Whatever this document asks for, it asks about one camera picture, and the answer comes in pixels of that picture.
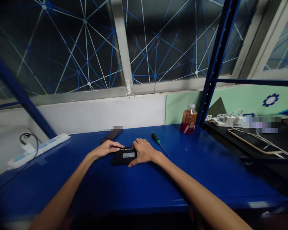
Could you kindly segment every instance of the green screwdriver handle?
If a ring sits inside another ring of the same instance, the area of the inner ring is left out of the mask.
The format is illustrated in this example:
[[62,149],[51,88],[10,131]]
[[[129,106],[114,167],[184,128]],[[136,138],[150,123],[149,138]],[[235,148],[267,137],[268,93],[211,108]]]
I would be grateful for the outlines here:
[[159,140],[159,138],[157,137],[157,135],[155,133],[151,134],[151,137],[158,143],[161,144],[161,141]]

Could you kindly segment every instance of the black cable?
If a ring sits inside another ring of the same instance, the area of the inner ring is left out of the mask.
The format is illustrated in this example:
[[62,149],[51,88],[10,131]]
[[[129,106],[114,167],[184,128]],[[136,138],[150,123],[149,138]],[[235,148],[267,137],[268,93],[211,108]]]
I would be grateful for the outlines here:
[[35,137],[35,139],[36,139],[36,144],[37,144],[37,149],[36,149],[36,153],[35,153],[34,157],[27,162],[27,165],[26,165],[25,167],[23,167],[18,173],[16,173],[16,174],[15,174],[11,179],[9,179],[7,182],[5,182],[5,183],[0,187],[0,190],[1,190],[7,183],[9,183],[11,180],[13,180],[19,173],[21,173],[23,170],[25,170],[25,169],[29,166],[29,164],[33,161],[33,159],[36,157],[36,155],[37,155],[37,153],[38,153],[38,139],[37,139],[37,137],[36,137],[34,134],[24,133],[24,134],[21,134],[21,135],[20,135],[19,139],[20,139],[20,142],[21,142],[22,144],[26,145],[26,143],[25,143],[21,138],[24,137],[25,139],[28,139],[31,135]]

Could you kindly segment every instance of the forearm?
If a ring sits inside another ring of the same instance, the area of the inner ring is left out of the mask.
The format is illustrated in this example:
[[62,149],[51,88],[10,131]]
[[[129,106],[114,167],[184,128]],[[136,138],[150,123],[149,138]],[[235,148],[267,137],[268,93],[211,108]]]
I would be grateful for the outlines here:
[[86,157],[63,187],[34,220],[30,229],[57,229],[67,214],[74,195],[94,159]]
[[214,229],[251,229],[233,210],[164,155],[153,161],[179,185],[190,202]]

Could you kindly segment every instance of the light green wall panel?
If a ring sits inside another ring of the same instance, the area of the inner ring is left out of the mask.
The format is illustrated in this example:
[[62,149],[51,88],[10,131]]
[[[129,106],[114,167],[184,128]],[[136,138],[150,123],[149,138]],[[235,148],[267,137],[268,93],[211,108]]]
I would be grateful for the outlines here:
[[[181,123],[183,111],[188,104],[194,103],[198,108],[201,91],[181,92],[166,96],[165,124]],[[269,107],[263,106],[263,101],[274,93],[279,94],[278,101]],[[210,106],[221,97],[227,113],[237,109],[250,109],[257,115],[268,115],[288,109],[288,87],[247,85],[231,88],[220,88],[214,91]]]

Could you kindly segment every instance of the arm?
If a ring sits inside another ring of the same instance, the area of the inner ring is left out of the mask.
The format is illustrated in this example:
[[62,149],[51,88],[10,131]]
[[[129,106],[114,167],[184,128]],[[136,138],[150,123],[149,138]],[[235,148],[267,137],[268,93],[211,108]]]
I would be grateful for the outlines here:
[[124,146],[118,142],[108,140],[91,151],[41,214],[33,221],[29,229],[57,229],[66,216],[74,195],[91,164],[99,157],[117,152],[118,147],[123,148]]
[[148,161],[153,161],[161,166],[179,185],[193,206],[213,229],[251,229],[218,197],[173,164],[161,152],[155,150],[146,140],[136,139],[133,146],[138,152],[138,157],[129,164],[129,167]]

